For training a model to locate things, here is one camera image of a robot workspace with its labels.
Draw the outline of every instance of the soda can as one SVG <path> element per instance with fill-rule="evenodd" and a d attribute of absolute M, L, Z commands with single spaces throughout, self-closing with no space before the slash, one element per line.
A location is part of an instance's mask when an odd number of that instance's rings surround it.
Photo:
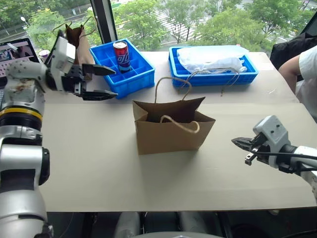
<path fill-rule="evenodd" d="M 130 71 L 131 65 L 128 44 L 125 41 L 116 41 L 113 43 L 113 48 L 120 72 L 125 73 Z"/>

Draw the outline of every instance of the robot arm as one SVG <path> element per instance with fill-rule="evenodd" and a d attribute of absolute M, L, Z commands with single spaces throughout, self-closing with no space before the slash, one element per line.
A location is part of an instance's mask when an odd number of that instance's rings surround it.
<path fill-rule="evenodd" d="M 42 116 L 47 89 L 84 100 L 105 100 L 109 91 L 86 91 L 84 74 L 107 75 L 96 65 L 73 65 L 75 47 L 59 36 L 46 64 L 30 61 L 7 68 L 8 83 L 0 108 L 0 237 L 52 238 L 39 192 L 50 175 L 50 153 L 42 147 Z"/>
<path fill-rule="evenodd" d="M 288 131 L 276 116 L 268 116 L 254 128 L 254 138 L 238 137 L 232 142 L 239 148 L 249 151 L 245 158 L 247 165 L 252 160 L 279 169 L 285 173 L 301 176 L 313 188 L 317 201 L 317 149 L 306 146 L 292 146 Z"/>

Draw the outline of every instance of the laptop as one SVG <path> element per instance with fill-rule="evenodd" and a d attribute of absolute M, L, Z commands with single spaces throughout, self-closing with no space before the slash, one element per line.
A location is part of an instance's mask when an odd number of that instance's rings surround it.
<path fill-rule="evenodd" d="M 29 38 L 0 43 L 0 102 L 7 83 L 6 68 L 20 60 L 39 62 Z"/>

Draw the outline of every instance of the white shirt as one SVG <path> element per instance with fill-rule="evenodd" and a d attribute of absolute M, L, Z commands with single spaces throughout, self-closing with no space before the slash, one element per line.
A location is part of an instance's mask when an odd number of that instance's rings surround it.
<path fill-rule="evenodd" d="M 317 46 L 299 56 L 299 69 L 303 77 L 296 85 L 296 96 L 317 122 Z"/>

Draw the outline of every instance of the blue plastic crate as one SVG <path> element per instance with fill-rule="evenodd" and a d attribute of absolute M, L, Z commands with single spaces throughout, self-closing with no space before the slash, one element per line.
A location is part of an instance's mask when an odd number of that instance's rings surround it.
<path fill-rule="evenodd" d="M 126 73 L 121 73 L 118 70 L 113 42 L 90 48 L 90 52 L 96 64 L 104 65 L 115 70 L 116 74 L 105 76 L 105 80 L 111 90 L 118 94 L 117 98 L 123 98 L 142 88 L 154 86 L 154 67 L 129 40 L 123 40 L 128 44 L 131 64 L 131 70 Z"/>
<path fill-rule="evenodd" d="M 179 62 L 177 58 L 177 50 L 182 47 L 170 47 L 169 48 L 169 68 L 172 77 L 177 77 L 186 80 L 188 76 L 191 75 L 189 71 L 187 71 Z M 251 83 L 257 74 L 259 73 L 249 57 L 243 56 L 241 58 L 244 60 L 243 66 L 245 66 L 248 70 L 247 72 L 240 73 L 238 80 L 235 84 L 249 84 Z M 215 73 L 215 74 L 196 74 L 194 77 L 190 79 L 192 86 L 206 86 L 206 85 L 225 85 L 235 73 L 224 72 L 224 73 Z M 182 82 L 173 80 L 174 86 L 183 85 Z"/>

